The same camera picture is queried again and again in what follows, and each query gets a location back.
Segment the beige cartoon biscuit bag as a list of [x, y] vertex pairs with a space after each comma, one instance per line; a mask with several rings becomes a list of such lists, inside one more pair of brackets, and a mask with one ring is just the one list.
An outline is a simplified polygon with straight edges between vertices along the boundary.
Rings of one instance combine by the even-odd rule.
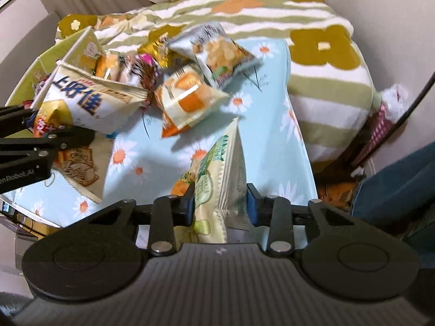
[[58, 153], [54, 168], [81, 195], [101, 203], [114, 140], [101, 133], [87, 146]]

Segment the blue jeans leg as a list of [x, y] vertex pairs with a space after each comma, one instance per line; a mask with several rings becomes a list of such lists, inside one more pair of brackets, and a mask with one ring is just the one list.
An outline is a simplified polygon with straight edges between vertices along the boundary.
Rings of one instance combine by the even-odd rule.
[[434, 267], [434, 143], [364, 179], [350, 214], [398, 237]]

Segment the gold foil snack bag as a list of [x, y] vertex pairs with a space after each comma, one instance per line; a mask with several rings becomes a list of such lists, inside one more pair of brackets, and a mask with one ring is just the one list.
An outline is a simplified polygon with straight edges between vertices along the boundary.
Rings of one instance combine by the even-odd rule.
[[189, 62], [189, 59], [174, 52], [165, 46], [169, 39], [169, 33], [165, 32], [154, 41], [143, 43], [137, 53], [140, 55], [149, 55], [155, 61], [159, 68], [170, 68], [173, 66], [183, 66]]

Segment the grey potato chip bag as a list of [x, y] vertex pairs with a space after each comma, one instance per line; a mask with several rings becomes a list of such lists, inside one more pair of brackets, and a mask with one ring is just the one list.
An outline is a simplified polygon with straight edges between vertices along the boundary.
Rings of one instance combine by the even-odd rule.
[[165, 47], [195, 61], [211, 87], [223, 90], [261, 60], [233, 41], [220, 23], [203, 23], [165, 41]]

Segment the floral striped duvet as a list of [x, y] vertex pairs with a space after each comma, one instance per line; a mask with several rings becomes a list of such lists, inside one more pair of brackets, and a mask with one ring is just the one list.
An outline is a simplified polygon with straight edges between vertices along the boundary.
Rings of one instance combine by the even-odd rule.
[[132, 52], [161, 34], [208, 21], [221, 23], [234, 39], [284, 39], [288, 92], [314, 172], [349, 154], [381, 98], [352, 39], [353, 26], [324, 0], [172, 0], [124, 13], [70, 14], [59, 22], [56, 40], [91, 26], [106, 50]]

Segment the white blue-lettered chip bag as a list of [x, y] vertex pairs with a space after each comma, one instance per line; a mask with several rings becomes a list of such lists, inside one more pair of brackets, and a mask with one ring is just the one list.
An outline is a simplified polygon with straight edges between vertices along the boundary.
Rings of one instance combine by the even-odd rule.
[[111, 135], [150, 99], [149, 90], [104, 80], [59, 60], [36, 100], [33, 132], [41, 137], [52, 130], [76, 126]]

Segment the orange cream cracker bag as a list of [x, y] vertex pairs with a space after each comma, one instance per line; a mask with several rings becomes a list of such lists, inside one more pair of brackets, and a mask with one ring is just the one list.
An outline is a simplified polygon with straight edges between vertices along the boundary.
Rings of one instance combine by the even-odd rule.
[[208, 85], [199, 67], [191, 63], [159, 85], [155, 98], [162, 111], [161, 136], [169, 138], [193, 128], [217, 110], [229, 95]]

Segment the pale green fruit snack bag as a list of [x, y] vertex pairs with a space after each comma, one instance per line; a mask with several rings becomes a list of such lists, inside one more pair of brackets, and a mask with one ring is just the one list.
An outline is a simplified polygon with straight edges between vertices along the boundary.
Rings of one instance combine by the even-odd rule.
[[195, 186], [193, 222], [175, 227], [177, 244], [225, 244], [249, 231], [246, 164], [234, 118], [211, 149], [193, 160], [189, 171], [174, 184], [171, 194], [181, 196]]

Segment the grey bed headboard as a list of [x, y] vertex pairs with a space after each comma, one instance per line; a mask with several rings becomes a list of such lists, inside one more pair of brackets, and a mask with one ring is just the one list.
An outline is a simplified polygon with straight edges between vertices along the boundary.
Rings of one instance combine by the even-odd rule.
[[13, 89], [36, 57], [55, 45], [60, 17], [51, 12], [33, 27], [1, 61], [1, 105], [5, 105]]

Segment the pink striped snack bag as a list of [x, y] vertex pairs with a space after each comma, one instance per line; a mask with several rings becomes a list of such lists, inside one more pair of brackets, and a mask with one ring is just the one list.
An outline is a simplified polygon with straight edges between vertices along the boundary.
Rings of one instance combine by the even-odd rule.
[[138, 87], [147, 91], [147, 98], [141, 107], [148, 108], [154, 99], [158, 72], [155, 61], [148, 54], [118, 55], [119, 73], [116, 80], [119, 83]]

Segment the orange fruit snack bag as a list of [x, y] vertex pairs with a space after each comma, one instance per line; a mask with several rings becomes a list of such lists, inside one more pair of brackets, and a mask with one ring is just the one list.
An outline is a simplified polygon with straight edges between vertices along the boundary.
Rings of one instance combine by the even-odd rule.
[[118, 54], [100, 55], [94, 75], [105, 80], [117, 81], [120, 72], [120, 58]]

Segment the green storage box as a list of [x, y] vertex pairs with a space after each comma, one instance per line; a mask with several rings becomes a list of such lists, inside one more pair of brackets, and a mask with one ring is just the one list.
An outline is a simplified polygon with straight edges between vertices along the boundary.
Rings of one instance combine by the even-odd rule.
[[56, 71], [59, 60], [92, 73], [101, 55], [105, 55], [105, 51], [92, 27], [70, 35], [36, 57], [9, 96], [6, 106], [37, 99], [45, 83]]

